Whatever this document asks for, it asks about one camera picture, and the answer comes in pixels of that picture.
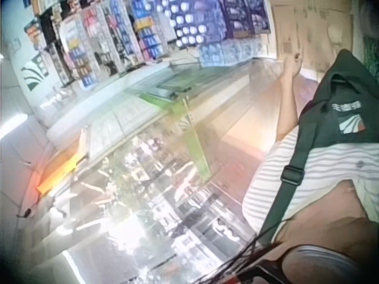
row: strap buckle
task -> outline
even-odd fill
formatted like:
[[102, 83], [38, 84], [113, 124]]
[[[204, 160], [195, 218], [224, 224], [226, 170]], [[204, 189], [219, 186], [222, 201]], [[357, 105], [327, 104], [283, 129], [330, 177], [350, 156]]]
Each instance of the strap buckle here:
[[304, 178], [304, 170], [291, 165], [286, 165], [283, 169], [280, 180], [291, 185], [299, 186]]

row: logo on bag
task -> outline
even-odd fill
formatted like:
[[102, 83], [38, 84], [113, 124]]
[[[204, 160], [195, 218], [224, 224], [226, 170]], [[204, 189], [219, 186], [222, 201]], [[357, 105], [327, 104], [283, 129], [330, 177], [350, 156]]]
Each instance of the logo on bag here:
[[355, 109], [359, 109], [362, 107], [362, 103], [360, 101], [355, 101], [350, 104], [332, 104], [332, 108], [336, 111], [345, 112], [345, 111], [353, 111]]
[[351, 114], [345, 117], [339, 117], [339, 130], [343, 134], [357, 133], [365, 130], [365, 125], [359, 114]]

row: cardboard box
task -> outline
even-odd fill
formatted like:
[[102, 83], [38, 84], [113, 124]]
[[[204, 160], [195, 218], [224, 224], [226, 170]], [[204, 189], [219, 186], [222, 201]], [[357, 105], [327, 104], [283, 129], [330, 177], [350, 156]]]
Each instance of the cardboard box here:
[[278, 59], [299, 51], [295, 9], [293, 6], [277, 6], [272, 9], [277, 35]]
[[331, 10], [273, 8], [278, 59], [304, 48], [305, 68], [325, 72], [341, 49], [352, 50], [352, 16]]
[[271, 0], [272, 6], [291, 5], [308, 11], [334, 10], [343, 13], [351, 12], [351, 0]]

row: hanging merchandise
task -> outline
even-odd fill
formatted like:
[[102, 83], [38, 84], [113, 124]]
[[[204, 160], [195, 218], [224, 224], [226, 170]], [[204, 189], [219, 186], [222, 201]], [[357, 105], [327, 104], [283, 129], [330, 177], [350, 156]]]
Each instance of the hanging merchandise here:
[[260, 38], [238, 38], [198, 47], [202, 67], [233, 66], [253, 57], [265, 57], [267, 46]]
[[54, 67], [57, 70], [59, 78], [63, 83], [63, 86], [68, 86], [70, 83], [73, 82], [73, 78], [71, 76], [69, 68], [67, 67], [63, 59], [63, 54], [60, 50], [60, 46], [58, 45], [58, 43], [51, 43], [49, 44], [48, 51], [52, 58]]
[[175, 27], [178, 47], [222, 41], [226, 23], [218, 0], [158, 0], [156, 9]]
[[66, 53], [66, 63], [74, 78], [79, 81], [82, 89], [95, 86], [100, 79], [100, 69], [81, 16], [75, 14], [65, 19], [60, 25], [59, 35]]
[[35, 50], [43, 51], [47, 47], [39, 18], [35, 17], [25, 26], [24, 31], [29, 36]]
[[270, 33], [264, 0], [246, 0], [255, 34]]
[[153, 3], [132, 0], [134, 28], [138, 32], [139, 45], [145, 60], [154, 60], [167, 51], [167, 42], [160, 29], [158, 15], [152, 11]]
[[126, 67], [112, 41], [101, 4], [93, 4], [79, 13], [100, 68], [106, 69], [109, 76], [124, 72]]
[[102, 2], [113, 43], [126, 65], [136, 65], [144, 61], [136, 35], [122, 0]]
[[253, 34], [252, 19], [244, 0], [224, 0], [228, 38], [245, 38]]

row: white striped shirt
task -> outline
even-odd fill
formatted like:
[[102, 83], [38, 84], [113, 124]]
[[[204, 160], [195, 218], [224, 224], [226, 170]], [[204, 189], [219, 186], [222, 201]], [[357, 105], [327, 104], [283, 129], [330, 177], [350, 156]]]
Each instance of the white striped shirt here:
[[[281, 185], [280, 177], [288, 165], [298, 127], [276, 142], [258, 167], [242, 203], [242, 212], [258, 233]], [[332, 190], [338, 182], [351, 179], [371, 221], [379, 222], [379, 144], [335, 144], [312, 149], [304, 179], [297, 187], [284, 219]]]

